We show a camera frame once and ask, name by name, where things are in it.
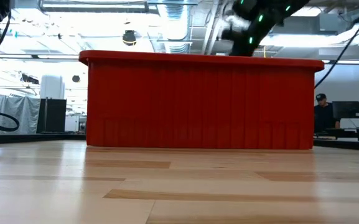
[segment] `person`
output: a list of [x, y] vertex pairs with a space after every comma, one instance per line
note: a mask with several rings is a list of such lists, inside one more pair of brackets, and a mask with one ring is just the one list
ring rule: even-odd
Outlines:
[[315, 106], [315, 133], [328, 128], [340, 128], [340, 120], [334, 118], [333, 105], [327, 102], [326, 94], [316, 95], [318, 105]]

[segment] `security camera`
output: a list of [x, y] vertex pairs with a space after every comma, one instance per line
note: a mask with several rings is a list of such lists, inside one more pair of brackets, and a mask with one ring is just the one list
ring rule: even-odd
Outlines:
[[75, 83], [79, 83], [79, 82], [81, 81], [80, 76], [78, 76], [78, 75], [74, 75], [73, 78], [72, 78], [72, 80], [73, 80], [73, 82], [75, 82]]
[[123, 42], [127, 46], [134, 46], [136, 44], [135, 31], [126, 30], [123, 35]]

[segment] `ceiling duct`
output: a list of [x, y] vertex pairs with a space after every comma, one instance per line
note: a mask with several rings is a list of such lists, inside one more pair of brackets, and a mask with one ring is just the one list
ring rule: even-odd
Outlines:
[[336, 14], [291, 16], [284, 20], [284, 26], [275, 26], [271, 34], [337, 35], [345, 30], [344, 25]]
[[345, 12], [341, 15], [343, 17], [343, 20], [346, 21], [354, 21], [359, 18], [359, 9], [355, 9], [350, 12]]
[[156, 6], [148, 2], [127, 1], [68, 1], [68, 0], [11, 0], [13, 8], [40, 9], [43, 12], [109, 12], [158, 14]]
[[176, 42], [165, 43], [166, 52], [172, 54], [188, 54], [190, 51], [189, 43], [180, 41], [188, 37], [190, 7], [186, 5], [161, 4], [158, 5], [157, 8], [164, 23], [164, 37], [168, 40], [176, 40]]

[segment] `gray curtain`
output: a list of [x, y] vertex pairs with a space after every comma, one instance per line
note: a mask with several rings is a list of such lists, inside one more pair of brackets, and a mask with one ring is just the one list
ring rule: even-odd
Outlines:
[[[14, 132], [0, 131], [0, 134], [36, 134], [40, 110], [40, 99], [29, 97], [0, 97], [0, 113], [8, 114], [19, 120], [20, 127]], [[13, 128], [15, 123], [0, 116], [0, 126]]]

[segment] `wall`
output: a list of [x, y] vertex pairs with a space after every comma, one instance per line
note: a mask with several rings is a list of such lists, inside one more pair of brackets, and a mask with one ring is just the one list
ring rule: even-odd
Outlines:
[[[326, 65], [325, 70], [317, 73], [315, 82], [318, 82], [330, 67], [331, 65]], [[328, 101], [359, 101], [359, 65], [336, 65], [326, 80], [315, 90], [315, 94], [318, 93], [325, 93]], [[352, 121], [359, 127], [359, 119]], [[341, 127], [354, 128], [353, 123], [349, 119], [343, 119]]]

